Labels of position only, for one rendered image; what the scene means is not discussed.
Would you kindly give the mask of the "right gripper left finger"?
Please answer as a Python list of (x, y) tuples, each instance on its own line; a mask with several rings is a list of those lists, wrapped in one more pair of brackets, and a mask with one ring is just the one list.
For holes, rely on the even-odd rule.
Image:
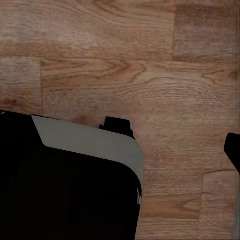
[(0, 138), (0, 193), (26, 153), (22, 133)]

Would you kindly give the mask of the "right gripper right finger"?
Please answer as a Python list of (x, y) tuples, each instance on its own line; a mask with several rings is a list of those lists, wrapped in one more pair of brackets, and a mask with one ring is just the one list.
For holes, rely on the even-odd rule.
[(224, 151), (240, 174), (240, 135), (229, 133), (224, 146)]

